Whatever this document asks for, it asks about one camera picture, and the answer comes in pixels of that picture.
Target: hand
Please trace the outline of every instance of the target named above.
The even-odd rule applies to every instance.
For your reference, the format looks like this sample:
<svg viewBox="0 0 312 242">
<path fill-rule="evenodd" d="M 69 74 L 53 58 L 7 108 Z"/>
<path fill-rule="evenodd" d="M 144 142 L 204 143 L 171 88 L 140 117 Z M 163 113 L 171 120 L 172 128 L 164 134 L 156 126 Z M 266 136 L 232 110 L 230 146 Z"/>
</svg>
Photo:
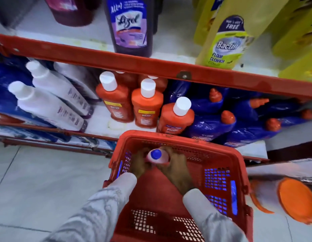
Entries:
<svg viewBox="0 0 312 242">
<path fill-rule="evenodd" d="M 168 153 L 170 162 L 167 164 L 157 164 L 157 168 L 177 187 L 182 195 L 185 195 L 188 191 L 195 188 L 186 165 L 186 156 L 175 153 L 168 146 L 160 148 Z"/>
<path fill-rule="evenodd" d="M 140 178 L 140 176 L 143 175 L 146 170 L 151 168 L 151 163 L 145 162 L 144 158 L 150 150 L 151 148 L 143 148 L 136 154 L 133 154 L 131 157 L 129 172 L 134 174 L 137 179 Z"/>
</svg>

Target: person's left hand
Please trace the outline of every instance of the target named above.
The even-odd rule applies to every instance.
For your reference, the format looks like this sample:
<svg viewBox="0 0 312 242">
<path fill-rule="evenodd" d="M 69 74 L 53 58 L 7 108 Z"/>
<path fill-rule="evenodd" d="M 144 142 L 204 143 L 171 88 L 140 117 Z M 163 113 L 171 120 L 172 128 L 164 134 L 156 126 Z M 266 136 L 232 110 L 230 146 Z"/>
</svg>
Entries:
<svg viewBox="0 0 312 242">
<path fill-rule="evenodd" d="M 140 178 L 141 175 L 145 173 L 146 170 L 151 168 L 150 162 L 145 162 L 146 154 L 151 150 L 151 148 L 143 148 L 139 150 L 136 154 L 131 157 L 131 164 L 129 167 L 129 172 L 134 174 L 136 178 Z"/>
</svg>

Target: tile grout line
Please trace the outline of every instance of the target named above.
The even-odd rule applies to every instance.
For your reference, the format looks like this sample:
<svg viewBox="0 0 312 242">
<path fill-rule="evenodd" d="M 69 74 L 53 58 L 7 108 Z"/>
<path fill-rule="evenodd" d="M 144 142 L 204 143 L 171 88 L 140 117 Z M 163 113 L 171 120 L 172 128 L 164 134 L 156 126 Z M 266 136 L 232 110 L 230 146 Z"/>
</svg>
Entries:
<svg viewBox="0 0 312 242">
<path fill-rule="evenodd" d="M 35 229 L 35 228 L 25 228 L 25 227 L 20 227 L 20 226 L 14 226 L 14 225 L 5 225 L 0 223 L 0 227 L 5 227 L 5 228 L 19 228 L 19 229 L 24 229 L 24 230 L 30 230 L 30 231 L 37 231 L 37 232 L 45 232 L 45 233 L 51 233 L 52 231 L 46 231 L 46 230 L 41 230 L 41 229 Z"/>
<path fill-rule="evenodd" d="M 6 170 L 5 174 L 4 174 L 4 176 L 3 176 L 3 177 L 2 177 L 2 179 L 0 180 L 0 184 L 2 183 L 2 180 L 4 180 L 4 177 L 6 176 L 6 174 L 7 174 L 8 170 L 9 170 L 9 167 L 10 167 L 10 166 L 11 166 L 11 164 L 13 163 L 13 161 L 14 161 L 14 159 L 15 159 L 16 155 L 18 154 L 18 152 L 19 152 L 20 148 L 21 148 L 21 146 L 18 148 L 18 150 L 17 150 L 16 154 L 14 155 L 14 157 L 13 157 L 13 159 L 12 159 L 11 163 L 9 164 L 9 166 L 8 166 L 8 168 L 7 168 L 7 170 Z"/>
<path fill-rule="evenodd" d="M 291 235 L 291 230 L 290 230 L 288 218 L 286 216 L 285 216 L 285 218 L 286 218 L 286 221 L 287 221 L 287 224 L 288 224 L 288 230 L 289 230 L 289 234 L 290 234 L 290 239 L 291 239 L 291 242 L 293 242 L 293 236 Z"/>
</svg>

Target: yellow sticker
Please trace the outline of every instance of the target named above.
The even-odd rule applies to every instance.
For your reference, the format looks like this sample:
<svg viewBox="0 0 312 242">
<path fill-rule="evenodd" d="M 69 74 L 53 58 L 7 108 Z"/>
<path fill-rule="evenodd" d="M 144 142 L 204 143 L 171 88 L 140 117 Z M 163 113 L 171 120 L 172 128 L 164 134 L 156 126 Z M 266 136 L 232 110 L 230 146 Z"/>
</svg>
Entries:
<svg viewBox="0 0 312 242">
<path fill-rule="evenodd" d="M 104 103 L 105 103 L 106 105 L 113 105 L 113 106 L 122 107 L 122 105 L 121 105 L 121 104 L 118 104 L 118 103 L 113 103 L 113 102 L 108 102 L 108 101 L 104 101 Z"/>
<path fill-rule="evenodd" d="M 139 110 L 138 110 L 138 113 L 142 113 L 142 114 L 154 114 L 155 111 L 146 111 L 146 110 L 141 110 L 141 109 L 139 109 Z"/>
</svg>

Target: person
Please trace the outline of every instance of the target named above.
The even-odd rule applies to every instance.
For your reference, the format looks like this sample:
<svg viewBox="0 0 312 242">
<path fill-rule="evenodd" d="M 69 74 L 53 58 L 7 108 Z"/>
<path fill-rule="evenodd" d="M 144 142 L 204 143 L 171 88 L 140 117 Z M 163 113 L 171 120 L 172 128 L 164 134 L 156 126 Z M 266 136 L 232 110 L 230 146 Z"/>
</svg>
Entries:
<svg viewBox="0 0 312 242">
<path fill-rule="evenodd" d="M 200 190 L 194 187 L 186 165 L 186 156 L 165 146 L 169 164 L 156 165 L 183 196 L 183 203 L 194 219 L 206 242 L 246 242 L 244 232 L 228 217 L 219 213 Z M 82 209 L 71 216 L 43 242 L 109 242 L 118 217 L 137 180 L 149 168 L 142 149 L 131 158 L 128 173 L 120 175 L 108 187 L 94 194 Z"/>
</svg>

